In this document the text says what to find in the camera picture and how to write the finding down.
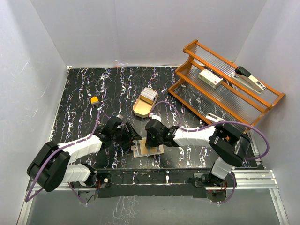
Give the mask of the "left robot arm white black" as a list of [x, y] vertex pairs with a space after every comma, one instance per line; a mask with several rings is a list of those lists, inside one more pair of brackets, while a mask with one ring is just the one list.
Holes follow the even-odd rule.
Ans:
[[93, 168], [86, 164], [73, 164], [88, 154], [98, 153], [117, 143], [130, 148], [142, 137], [129, 122], [112, 116], [104, 126], [98, 125], [92, 134], [72, 142], [57, 144], [46, 142], [27, 169], [27, 175], [35, 179], [46, 192], [55, 190], [61, 183], [81, 182], [87, 187], [96, 184]]

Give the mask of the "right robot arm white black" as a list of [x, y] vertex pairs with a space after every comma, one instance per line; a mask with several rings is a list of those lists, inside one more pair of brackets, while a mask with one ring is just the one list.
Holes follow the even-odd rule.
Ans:
[[184, 128], [163, 125], [152, 119], [146, 126], [146, 146], [167, 147], [201, 146], [211, 147], [218, 159], [213, 164], [209, 181], [214, 186], [225, 182], [226, 176], [236, 167], [241, 167], [250, 147], [249, 137], [232, 126], [228, 121], [221, 121], [202, 128]]

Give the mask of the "beige leather card holder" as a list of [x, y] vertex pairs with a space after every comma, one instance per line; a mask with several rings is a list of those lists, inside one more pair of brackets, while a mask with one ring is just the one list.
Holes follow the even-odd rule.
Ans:
[[135, 158], [164, 154], [163, 145], [159, 145], [158, 147], [147, 147], [146, 138], [135, 140], [133, 141], [133, 144], [131, 150], [133, 151]]

